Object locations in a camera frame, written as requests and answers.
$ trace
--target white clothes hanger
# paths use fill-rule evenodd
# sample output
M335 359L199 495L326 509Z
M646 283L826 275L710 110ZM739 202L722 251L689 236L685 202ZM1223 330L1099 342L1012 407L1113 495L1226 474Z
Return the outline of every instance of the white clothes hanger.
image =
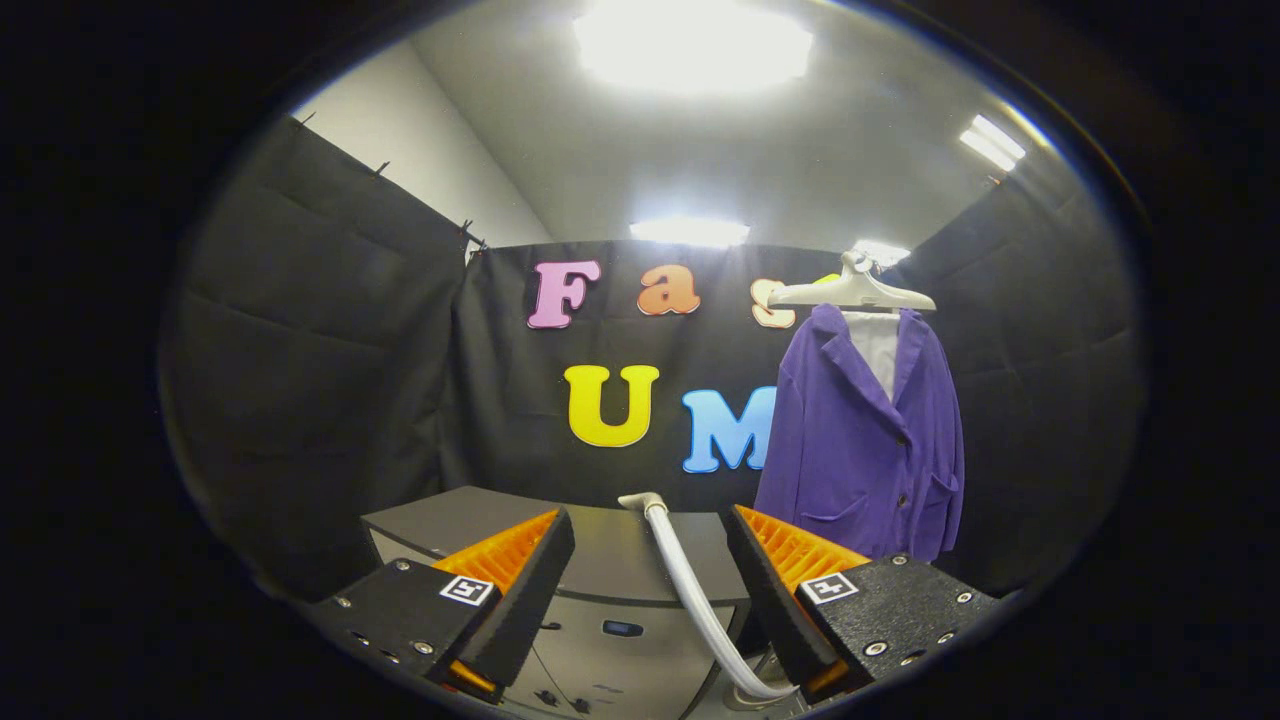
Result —
M838 281L817 284L788 284L774 288L767 300L768 307L804 307L828 302L836 307L909 307L911 310L937 310L927 295L890 287L876 281L867 272L873 263L861 252L850 250L841 254L844 270Z

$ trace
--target fluorescent light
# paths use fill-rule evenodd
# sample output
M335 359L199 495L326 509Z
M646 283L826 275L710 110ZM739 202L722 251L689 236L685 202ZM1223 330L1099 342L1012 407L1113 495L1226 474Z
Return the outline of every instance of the fluorescent light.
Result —
M960 135L960 142L964 142L969 147L973 147L983 158L991 160L992 163L996 164L996 167L998 167L1001 170L1005 170L1006 173L1009 170L1012 170L1014 165L1018 164L1018 160L1014 160L1009 155L1005 155L1005 152L1000 147L996 147L995 142L973 132L972 129L966 129L964 131L964 133Z
M854 250L874 260L881 268L892 268L899 260L911 254L905 247L881 242L878 240L859 240Z
M982 115L978 115L977 118L973 119L973 129L978 131L980 135L984 135L988 140L995 142L1007 155L1012 155L1014 160L1021 160L1023 155L1027 155L1027 151L1023 150L1021 145L1014 142L1014 138L1005 135L1005 131L997 128L995 123L992 123L987 118L983 118Z
M631 225L631 236L636 240L713 246L741 245L750 231L739 223L703 218L666 218Z
M726 0L613 0L573 22L582 64L625 85L739 91L800 77L813 35Z

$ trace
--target black curtain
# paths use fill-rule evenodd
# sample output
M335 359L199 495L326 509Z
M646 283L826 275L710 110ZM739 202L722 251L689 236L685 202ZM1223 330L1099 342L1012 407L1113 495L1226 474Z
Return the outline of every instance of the black curtain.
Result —
M358 516L439 487L457 227L297 120L193 234L160 346L170 443L206 519L274 589L376 566Z
M539 263L596 260L600 278L564 328L532 329ZM689 314L645 315L641 275L684 265L700 305ZM760 278L809 283L840 272L836 254L764 245L730 249L655 242L575 242L500 247L467 268L454 305L443 442L447 488L480 486L500 492L600 507L620 495L654 491L673 511L750 506L760 471L744 459L728 468L687 473L691 415L681 402L694 389L714 389L739 418L751 392L772 387L778 363L808 313L790 328L769 328L751 313L751 283ZM568 424L570 365L609 370L602 419L627 418L627 365L653 365L653 416L643 439L594 447Z
M1091 534L1144 406L1124 238L1059 163L1018 169L884 282L933 297L965 433L956 547L936 565L1005 593Z

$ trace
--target white wall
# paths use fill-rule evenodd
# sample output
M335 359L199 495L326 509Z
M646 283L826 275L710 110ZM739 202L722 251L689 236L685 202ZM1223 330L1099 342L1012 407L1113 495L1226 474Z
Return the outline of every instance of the white wall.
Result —
M550 242L547 228L408 42L393 45L293 111L307 128L492 246Z

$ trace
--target foam letter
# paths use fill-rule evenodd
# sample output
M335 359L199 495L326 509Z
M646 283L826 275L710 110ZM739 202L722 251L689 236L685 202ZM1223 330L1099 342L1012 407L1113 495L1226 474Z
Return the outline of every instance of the foam letter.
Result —
M630 386L627 420L608 425L600 419L600 388L609 372L599 365L573 365L564 370L568 380L568 427L577 439L596 447L625 447L649 432L653 380L658 368L627 365L618 373Z
M773 398L777 388L758 387L751 392L742 410L742 418L733 418L724 397L714 389L695 389L686 392L682 402L694 416L692 447L685 460L686 473L714 473L719 461L712 454L712 442L719 447L724 462L737 468L746 455L746 446L755 438L751 456L746 466L753 470L764 468L764 456L769 452L769 430L773 424Z
M783 287L786 283L778 281L771 281L760 278L751 283L751 316L755 318L756 323L767 328L790 328L796 322L795 310L769 310L767 302L769 300L769 292L776 287Z
M694 274L684 265L660 265L640 275L640 282L645 290L640 291L636 306L645 315L686 315L703 302L701 297L694 295Z
M540 275L538 282L538 305L529 316L529 327L567 328L571 318L564 313L564 301L577 310L586 297L586 278L600 279L600 264L595 260L581 263L539 263L534 265ZM570 275L582 275L568 281Z

